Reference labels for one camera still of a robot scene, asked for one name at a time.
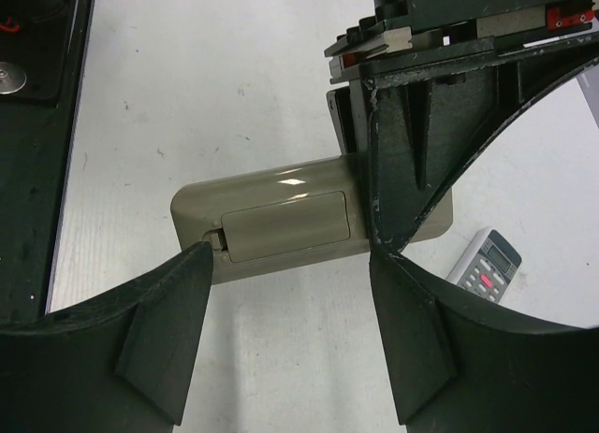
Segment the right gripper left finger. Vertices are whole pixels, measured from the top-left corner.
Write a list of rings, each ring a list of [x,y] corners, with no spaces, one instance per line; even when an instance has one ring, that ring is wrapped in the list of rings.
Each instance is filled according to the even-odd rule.
[[[200,241],[107,292],[1,328],[5,432],[169,432],[183,421],[212,286]]]

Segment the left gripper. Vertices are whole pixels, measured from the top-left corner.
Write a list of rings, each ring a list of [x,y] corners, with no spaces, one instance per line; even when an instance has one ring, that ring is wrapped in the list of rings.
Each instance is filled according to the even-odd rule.
[[[350,88],[332,89],[326,98],[341,154],[360,153],[371,244],[400,253],[451,185],[510,123],[598,63],[596,35],[508,51],[499,51],[492,39],[474,40],[520,35],[537,40],[588,26],[598,0],[373,4],[371,17],[325,50],[334,83],[360,63],[410,53],[360,67],[359,145]],[[460,42],[467,43],[448,47]]]

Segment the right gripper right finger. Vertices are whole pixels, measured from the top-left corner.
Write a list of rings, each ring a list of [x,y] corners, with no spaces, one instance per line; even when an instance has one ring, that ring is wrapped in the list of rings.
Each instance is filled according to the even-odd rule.
[[[373,302],[411,432],[594,432],[598,332],[493,304],[374,251]]]

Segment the beige remote control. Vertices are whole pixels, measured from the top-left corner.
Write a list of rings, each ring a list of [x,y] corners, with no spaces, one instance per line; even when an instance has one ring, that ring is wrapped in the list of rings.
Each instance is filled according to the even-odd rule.
[[[216,283],[370,249],[353,154],[189,184],[170,212],[183,249],[211,244]]]

